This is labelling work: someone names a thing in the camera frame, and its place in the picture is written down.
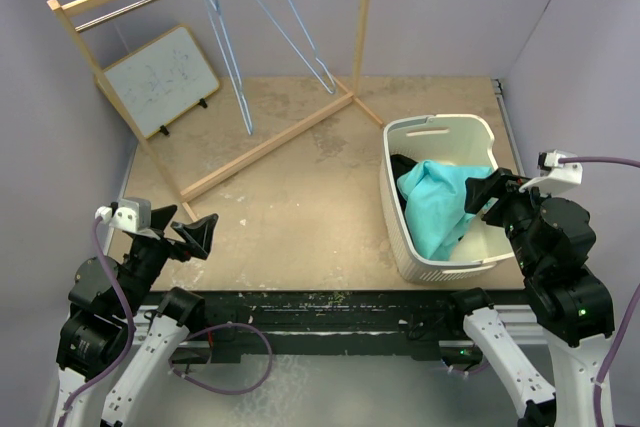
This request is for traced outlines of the blue hanger of teal shirt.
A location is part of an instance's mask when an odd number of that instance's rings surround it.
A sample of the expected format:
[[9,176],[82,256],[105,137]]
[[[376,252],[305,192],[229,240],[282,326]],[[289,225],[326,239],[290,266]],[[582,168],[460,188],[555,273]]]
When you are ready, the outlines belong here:
[[238,67],[233,45],[228,34],[220,0],[204,0],[210,25],[227,69],[229,79],[238,103],[240,113],[249,135],[254,133],[250,107],[245,95],[240,69]]

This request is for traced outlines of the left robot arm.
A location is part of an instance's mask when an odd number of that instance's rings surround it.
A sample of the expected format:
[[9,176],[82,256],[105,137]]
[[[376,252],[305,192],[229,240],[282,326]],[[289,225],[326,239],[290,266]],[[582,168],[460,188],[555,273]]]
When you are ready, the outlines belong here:
[[205,301],[179,287],[164,295],[138,351],[134,317],[169,260],[205,260],[212,250],[217,214],[190,224],[174,221],[176,206],[122,198],[99,207],[93,224],[105,224],[132,240],[118,262],[101,248],[76,271],[69,315],[56,354],[56,426],[122,426],[151,376],[166,366],[178,345],[202,334]]

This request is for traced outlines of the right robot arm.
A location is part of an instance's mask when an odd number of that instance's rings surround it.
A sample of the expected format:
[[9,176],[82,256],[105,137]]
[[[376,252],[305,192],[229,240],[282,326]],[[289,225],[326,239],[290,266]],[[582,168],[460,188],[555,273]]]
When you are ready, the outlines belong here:
[[503,229],[512,247],[554,380],[548,382],[529,361],[481,288],[453,294],[446,330],[469,337],[481,350],[513,403],[518,425],[614,425],[605,365],[614,308],[609,290],[586,265],[596,241],[589,212],[508,169],[469,178],[465,186],[466,212]]

